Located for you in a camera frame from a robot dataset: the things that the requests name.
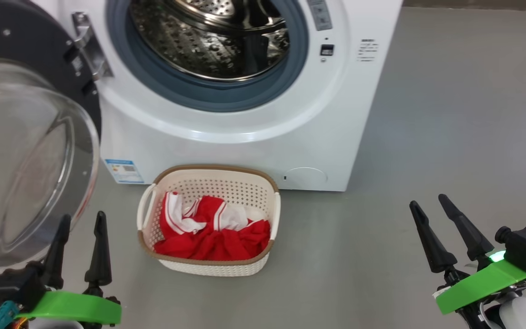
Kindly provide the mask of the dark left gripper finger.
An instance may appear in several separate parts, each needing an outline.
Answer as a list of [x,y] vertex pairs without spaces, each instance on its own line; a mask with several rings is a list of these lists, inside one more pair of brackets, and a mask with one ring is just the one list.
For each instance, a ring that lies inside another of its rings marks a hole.
[[98,211],[94,227],[95,245],[90,267],[85,273],[85,282],[90,286],[111,284],[110,245],[107,218],[104,211]]
[[48,248],[46,258],[44,258],[42,263],[41,281],[44,285],[53,289],[62,289],[64,287],[64,279],[61,273],[64,264],[64,247],[69,239],[70,228],[71,215],[63,215],[52,243]]

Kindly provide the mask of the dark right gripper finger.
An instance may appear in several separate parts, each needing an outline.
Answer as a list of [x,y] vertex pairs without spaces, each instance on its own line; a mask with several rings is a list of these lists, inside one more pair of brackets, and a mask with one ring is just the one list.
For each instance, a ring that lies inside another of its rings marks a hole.
[[467,248],[466,254],[471,261],[487,259],[488,253],[494,250],[494,246],[478,230],[466,215],[455,206],[445,194],[439,194],[438,200],[447,217],[457,227]]
[[411,201],[409,208],[415,221],[426,260],[432,273],[441,273],[457,263],[454,254],[448,252],[437,238],[429,224],[429,218],[416,201]]

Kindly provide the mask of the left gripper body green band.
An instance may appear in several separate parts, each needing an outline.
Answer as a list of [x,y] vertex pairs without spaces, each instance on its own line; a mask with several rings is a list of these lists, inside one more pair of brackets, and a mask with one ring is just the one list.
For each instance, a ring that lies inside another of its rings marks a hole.
[[22,305],[18,317],[46,318],[100,325],[121,323],[121,304],[97,294],[73,293],[56,285],[26,285],[14,291]]

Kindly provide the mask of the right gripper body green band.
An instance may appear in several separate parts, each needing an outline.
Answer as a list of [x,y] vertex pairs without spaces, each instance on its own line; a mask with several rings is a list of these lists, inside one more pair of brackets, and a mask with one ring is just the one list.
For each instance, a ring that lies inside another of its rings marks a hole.
[[526,271],[504,254],[488,256],[472,274],[454,266],[444,271],[445,285],[433,293],[440,312],[458,314],[467,329],[526,329]]

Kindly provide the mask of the black glass washing machine door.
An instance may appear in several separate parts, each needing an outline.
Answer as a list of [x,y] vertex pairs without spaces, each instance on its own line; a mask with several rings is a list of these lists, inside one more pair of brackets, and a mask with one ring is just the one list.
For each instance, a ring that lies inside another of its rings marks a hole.
[[0,0],[0,276],[44,258],[98,173],[102,118],[88,59],[32,0]]

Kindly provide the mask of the red and white clothing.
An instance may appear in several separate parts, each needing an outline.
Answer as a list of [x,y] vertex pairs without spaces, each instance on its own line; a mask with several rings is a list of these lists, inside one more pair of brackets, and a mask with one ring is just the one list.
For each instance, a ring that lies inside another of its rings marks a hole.
[[188,207],[177,191],[161,202],[157,254],[204,261],[241,261],[258,256],[271,239],[271,224],[255,209],[201,196]]

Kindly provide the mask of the cream basket with brown rim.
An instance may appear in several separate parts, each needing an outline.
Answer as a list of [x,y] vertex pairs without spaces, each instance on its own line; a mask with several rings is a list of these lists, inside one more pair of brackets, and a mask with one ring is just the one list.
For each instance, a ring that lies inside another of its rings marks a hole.
[[[250,260],[187,260],[157,254],[155,242],[163,235],[159,227],[161,202],[167,192],[177,191],[188,207],[201,196],[215,196],[230,204],[255,208],[271,224],[271,239],[261,254]],[[137,209],[137,235],[144,251],[163,266],[188,274],[217,277],[252,276],[265,266],[280,222],[281,198],[275,181],[257,170],[221,165],[187,165],[163,171],[144,191]]]

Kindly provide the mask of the white washing machine body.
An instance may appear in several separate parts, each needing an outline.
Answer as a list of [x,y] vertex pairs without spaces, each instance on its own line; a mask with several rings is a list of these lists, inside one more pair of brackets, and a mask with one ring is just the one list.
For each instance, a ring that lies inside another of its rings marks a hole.
[[404,0],[326,0],[332,29],[316,31],[307,0],[308,56],[291,87],[246,111],[180,106],[145,88],[121,62],[106,26],[108,0],[32,0],[75,39],[72,12],[88,13],[114,77],[96,81],[100,154],[131,160],[145,185],[170,167],[228,165],[282,175],[314,167],[325,190],[345,191]]

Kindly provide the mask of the grey rubber door gasket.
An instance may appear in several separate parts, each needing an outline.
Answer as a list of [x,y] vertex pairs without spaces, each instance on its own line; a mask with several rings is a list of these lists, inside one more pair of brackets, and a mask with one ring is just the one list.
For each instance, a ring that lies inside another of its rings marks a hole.
[[145,88],[180,106],[209,112],[246,111],[281,96],[308,56],[309,28],[299,0],[271,0],[285,20],[290,48],[278,65],[246,81],[219,82],[188,75],[165,62],[141,38],[130,17],[131,0],[108,0],[106,26],[121,62]]

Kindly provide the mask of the metal door hinge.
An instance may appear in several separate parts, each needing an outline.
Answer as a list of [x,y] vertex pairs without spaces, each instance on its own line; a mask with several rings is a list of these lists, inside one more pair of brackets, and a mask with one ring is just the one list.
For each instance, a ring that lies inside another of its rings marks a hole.
[[72,12],[71,19],[76,38],[65,42],[68,48],[63,57],[75,77],[81,77],[86,69],[93,81],[114,77],[88,13]]

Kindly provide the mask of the blue energy label sticker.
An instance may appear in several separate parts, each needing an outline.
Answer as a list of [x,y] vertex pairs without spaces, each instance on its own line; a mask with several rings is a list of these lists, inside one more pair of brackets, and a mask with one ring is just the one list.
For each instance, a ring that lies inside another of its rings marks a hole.
[[123,185],[144,185],[145,181],[131,160],[104,159],[104,163],[115,182]]

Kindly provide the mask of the round white filter cover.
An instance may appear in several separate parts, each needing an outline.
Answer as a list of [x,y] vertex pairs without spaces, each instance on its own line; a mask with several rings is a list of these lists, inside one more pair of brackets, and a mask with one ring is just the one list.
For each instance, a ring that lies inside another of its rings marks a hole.
[[327,175],[314,167],[295,167],[282,175],[281,183],[289,190],[325,190]]

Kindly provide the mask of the perforated steel drum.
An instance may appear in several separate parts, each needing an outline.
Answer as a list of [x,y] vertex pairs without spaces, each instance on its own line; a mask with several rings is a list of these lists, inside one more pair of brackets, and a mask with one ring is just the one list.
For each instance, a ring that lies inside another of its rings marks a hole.
[[271,0],[131,0],[129,12],[165,62],[205,80],[254,79],[290,48],[285,20]]

